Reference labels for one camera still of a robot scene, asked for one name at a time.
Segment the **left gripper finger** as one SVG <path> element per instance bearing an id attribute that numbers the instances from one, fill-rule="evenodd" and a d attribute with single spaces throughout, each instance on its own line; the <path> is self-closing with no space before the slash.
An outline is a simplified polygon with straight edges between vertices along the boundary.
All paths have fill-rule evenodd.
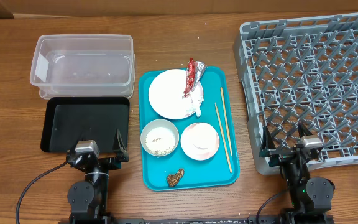
<path id="1" fill-rule="evenodd" d="M 121 132 L 118 129 L 116 129 L 116 132 L 114 134 L 112 151 L 114 153 L 126 153 L 127 152 L 126 147 L 125 147 L 124 142 L 121 137 Z"/>
<path id="2" fill-rule="evenodd" d="M 89 140 L 85 134 L 82 134 L 75 146 L 75 151 L 92 151 L 93 141 Z"/>

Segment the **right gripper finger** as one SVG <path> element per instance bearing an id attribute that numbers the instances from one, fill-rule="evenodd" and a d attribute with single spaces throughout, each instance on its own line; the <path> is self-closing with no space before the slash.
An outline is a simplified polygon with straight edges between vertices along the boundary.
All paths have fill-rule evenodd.
<path id="1" fill-rule="evenodd" d="M 261 151 L 268 151 L 269 149 L 276 150 L 276 146 L 274 144 L 273 138 L 267 126 L 263 127 L 263 135 L 262 135 L 262 143 L 261 143 Z"/>
<path id="2" fill-rule="evenodd" d="M 313 135 L 313 133 L 302 122 L 299 122 L 297 124 L 297 128 L 298 128 L 298 134 L 299 134 L 300 138 Z"/>

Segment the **grey bowl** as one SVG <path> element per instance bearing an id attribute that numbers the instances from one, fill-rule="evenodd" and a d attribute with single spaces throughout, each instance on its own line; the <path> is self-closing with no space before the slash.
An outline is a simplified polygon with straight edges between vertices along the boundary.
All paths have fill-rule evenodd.
<path id="1" fill-rule="evenodd" d="M 147 134 L 150 130 L 152 130 L 152 129 L 154 129 L 154 128 L 157 128 L 157 127 L 168 128 L 169 130 L 171 130 L 171 131 L 174 133 L 175 139 L 176 139 L 176 147 L 178 146 L 179 139 L 180 139 L 178 130 L 177 130 L 176 126 L 175 126 L 172 122 L 170 122 L 170 121 L 168 121 L 168 120 L 166 120 L 166 119 L 156 119 L 156 120 L 153 120 L 153 121 L 149 122 L 148 124 L 145 125 L 145 127 L 144 127 L 143 130 L 141 131 L 140 141 L 141 141 L 141 145 L 142 145 L 143 149 L 144 149 L 147 153 L 149 153 L 150 155 L 152 155 L 152 156 L 155 156 L 155 155 L 151 154 L 151 153 L 146 149 L 146 146 L 145 146 L 145 137 L 146 137 L 146 134 Z"/>

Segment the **pile of rice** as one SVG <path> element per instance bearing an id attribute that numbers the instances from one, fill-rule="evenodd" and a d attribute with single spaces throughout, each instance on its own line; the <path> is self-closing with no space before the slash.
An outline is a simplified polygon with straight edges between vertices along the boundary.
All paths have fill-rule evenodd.
<path id="1" fill-rule="evenodd" d="M 154 128 L 146 134 L 145 146 L 155 156 L 166 156 L 176 148 L 175 135 L 168 128 Z"/>

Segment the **small pink plate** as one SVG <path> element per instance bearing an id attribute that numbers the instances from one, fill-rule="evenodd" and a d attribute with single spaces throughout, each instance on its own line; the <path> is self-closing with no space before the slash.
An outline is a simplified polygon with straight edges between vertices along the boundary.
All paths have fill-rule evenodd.
<path id="1" fill-rule="evenodd" d="M 193 123 L 181 134 L 181 148 L 191 159 L 205 161 L 212 158 L 219 149 L 219 135 L 208 123 Z"/>

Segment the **red foil snack wrapper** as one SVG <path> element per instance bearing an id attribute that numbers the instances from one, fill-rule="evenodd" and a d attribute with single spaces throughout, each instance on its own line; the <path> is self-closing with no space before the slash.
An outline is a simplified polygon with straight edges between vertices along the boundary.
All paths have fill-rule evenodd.
<path id="1" fill-rule="evenodd" d="M 186 68 L 186 86 L 183 97 L 187 97 L 200 82 L 207 66 L 205 63 L 190 58 Z"/>

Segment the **white napkin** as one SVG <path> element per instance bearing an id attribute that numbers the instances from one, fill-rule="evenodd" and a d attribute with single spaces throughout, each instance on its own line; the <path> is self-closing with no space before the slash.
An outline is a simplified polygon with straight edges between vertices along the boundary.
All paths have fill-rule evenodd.
<path id="1" fill-rule="evenodd" d="M 199 118 L 202 114 L 201 104 L 204 102 L 203 93 L 190 92 L 183 97 L 185 101 L 185 109 L 188 114 L 196 114 L 196 117 Z"/>

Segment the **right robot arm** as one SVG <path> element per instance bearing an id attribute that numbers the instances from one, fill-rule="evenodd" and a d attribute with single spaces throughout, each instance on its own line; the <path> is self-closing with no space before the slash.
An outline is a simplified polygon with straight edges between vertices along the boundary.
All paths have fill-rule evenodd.
<path id="1" fill-rule="evenodd" d="M 263 128 L 262 145 L 259 156 L 268 157 L 270 167 L 278 167 L 286 180 L 287 188 L 266 200 L 258 209 L 256 223 L 334 223 L 326 212 L 331 209 L 335 185 L 324 177 L 311 177 L 307 163 L 321 154 L 323 143 L 317 135 L 309 131 L 303 123 L 297 124 L 300 140 L 290 149 L 277 149 L 268 127 Z M 291 208 L 282 209 L 273 218 L 260 216 L 263 208 L 271 201 L 288 193 Z"/>

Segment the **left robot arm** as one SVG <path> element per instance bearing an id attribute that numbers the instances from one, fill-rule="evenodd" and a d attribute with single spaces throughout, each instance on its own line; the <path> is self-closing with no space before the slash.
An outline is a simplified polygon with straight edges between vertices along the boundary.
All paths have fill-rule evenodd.
<path id="1" fill-rule="evenodd" d="M 70 223 L 117 223 L 112 213 L 106 210 L 109 172 L 119 170 L 121 164 L 129 160 L 118 129 L 114 134 L 112 152 L 115 156 L 100 158 L 96 141 L 83 139 L 68 150 L 67 163 L 84 173 L 84 180 L 74 183 L 68 190 Z"/>

